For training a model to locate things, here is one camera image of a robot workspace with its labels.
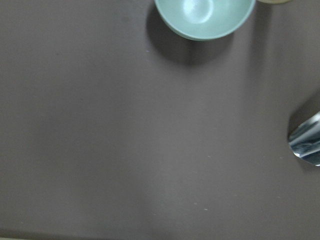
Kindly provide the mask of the steel scoop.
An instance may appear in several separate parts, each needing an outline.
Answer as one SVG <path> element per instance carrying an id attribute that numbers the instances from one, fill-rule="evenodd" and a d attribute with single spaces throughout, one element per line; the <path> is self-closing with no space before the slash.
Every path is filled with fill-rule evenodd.
<path id="1" fill-rule="evenodd" d="M 320 166 L 320 112 L 294 129 L 287 138 L 293 154 L 303 161 Z"/>

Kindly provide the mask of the wooden cup stand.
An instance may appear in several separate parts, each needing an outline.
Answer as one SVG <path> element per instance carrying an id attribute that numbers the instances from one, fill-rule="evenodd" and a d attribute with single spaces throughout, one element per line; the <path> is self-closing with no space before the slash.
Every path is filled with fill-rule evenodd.
<path id="1" fill-rule="evenodd" d="M 265 4 L 285 4 L 291 2 L 292 0 L 257 0 L 258 2 L 265 3 Z"/>

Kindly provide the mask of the mint green bowl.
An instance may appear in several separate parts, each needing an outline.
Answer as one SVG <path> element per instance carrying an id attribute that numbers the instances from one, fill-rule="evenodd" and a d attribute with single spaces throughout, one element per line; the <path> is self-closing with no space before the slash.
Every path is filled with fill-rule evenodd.
<path id="1" fill-rule="evenodd" d="M 255 0 L 156 0 L 164 23 L 192 41 L 225 37 L 240 28 L 256 5 Z"/>

